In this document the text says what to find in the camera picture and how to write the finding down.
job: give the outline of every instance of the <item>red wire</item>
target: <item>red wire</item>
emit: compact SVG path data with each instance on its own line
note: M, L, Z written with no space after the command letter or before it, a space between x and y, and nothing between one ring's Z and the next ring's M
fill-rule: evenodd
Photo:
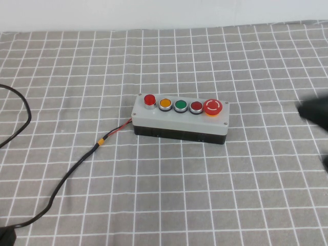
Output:
M125 122L120 128L118 128L117 130L115 130L115 131L111 132L110 134L108 134L108 136L111 136L111 135L113 135L114 133L116 133L116 132L122 130L122 129L123 129L128 123L130 123L131 121L132 121L132 118L130 118L127 122Z

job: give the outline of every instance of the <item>cable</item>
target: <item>cable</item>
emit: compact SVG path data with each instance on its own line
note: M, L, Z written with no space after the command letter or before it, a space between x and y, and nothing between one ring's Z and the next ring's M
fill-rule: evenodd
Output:
M31 119L32 119L32 113L31 113L31 109L30 109L28 102L26 101L25 97L19 91L15 90L14 88L11 88L10 86L6 86L6 85L2 85L2 84L0 84L0 87L10 90L13 93L15 93L17 96L19 96L23 100L23 103L25 105L27 115L28 115L28 118L27 118L27 121L25 122L25 124L22 125L22 127L19 128L14 134L12 134L7 140L0 143L0 149L1 149L3 146L5 146L7 143L9 143L11 140L13 140L19 133L21 133L28 126L28 124L31 122Z
M30 123L31 121L31 110L30 107L26 101L26 99L24 98L24 96L22 94L20 94L18 91L16 91L15 89L9 87L9 86L4 86L0 84L0 87L6 88L10 91L13 91L14 93L16 93L24 102L25 107L28 111L29 114L29 118L27 120L27 122L17 131L15 132L10 138L8 138L6 141L4 141L1 145L0 148L4 145L6 145L8 142L10 142L14 137L16 137L22 130L24 130L24 128ZM105 136L102 137L102 139L100 139L94 146L93 148L86 153L84 156L81 157L80 160L78 160L77 163L74 164L74 166L71 167L71 169L65 174L65 176L61 179L61 181L59 182L59 184L56 186L55 190L53 191L52 195L50 196L48 205L40 212L38 213L36 216L34 216L32 219L23 222L23 223L18 223L18 224L13 224L10 226L6 226L6 227L0 227L0 229L17 229L17 228L22 228L22 227L27 227L30 224L36 222L38 219L40 219L42 216L44 216L51 208L53 201L58 193L58 191L60 190L60 188L63 186L63 184L65 183L65 181L68 179L68 177L75 171L75 169L78 168L78 166L80 166L82 164L83 161L85 161L90 155L93 154L93 152L95 152L99 146L103 145L105 140L113 135L114 133L122 130L127 124L131 123L132 119L129 119L126 123L124 123L123 125L116 127L115 129L111 130L109 133L107 133Z

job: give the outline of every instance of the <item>button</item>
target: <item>button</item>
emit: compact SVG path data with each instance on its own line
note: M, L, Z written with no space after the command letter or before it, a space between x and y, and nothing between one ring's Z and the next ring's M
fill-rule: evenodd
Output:
M184 113L185 111L187 111L187 109L188 105L184 100L176 101L174 104L174 110L177 113Z
M171 102L171 100L164 98L159 102L158 107L160 110L162 110L164 112L170 111L172 109L172 102Z
M145 108L146 109L154 109L156 107L156 98L152 94L148 94L144 97Z
M218 115L222 108L222 103L219 100L209 99L204 102L204 111L208 116Z
M190 113L192 114L201 114L203 112L203 104L198 101L194 101L190 104Z

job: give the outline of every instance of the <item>dark red button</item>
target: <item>dark red button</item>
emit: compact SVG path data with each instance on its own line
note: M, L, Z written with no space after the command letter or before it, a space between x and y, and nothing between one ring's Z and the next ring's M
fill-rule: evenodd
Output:
M203 104L198 101L194 101L190 104L189 108L192 114L201 114L203 112Z
M218 115L223 106L219 100L209 99L204 102L204 111L208 114L208 116L216 116Z
M152 94L146 95L144 97L144 100L145 100L145 104L148 105L148 106L152 106L152 105L156 104L156 98Z

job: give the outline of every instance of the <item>orange button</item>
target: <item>orange button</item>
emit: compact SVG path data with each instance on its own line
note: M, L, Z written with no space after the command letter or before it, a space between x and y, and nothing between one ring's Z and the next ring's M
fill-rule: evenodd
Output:
M162 106L162 107L169 107L170 105L171 105L172 103L171 103L171 100L169 100L169 99L167 99L167 98L165 98L165 99L162 99L161 101L160 101L160 105Z
M170 111L172 109L172 102L171 100L164 98L159 102L159 109L167 112Z

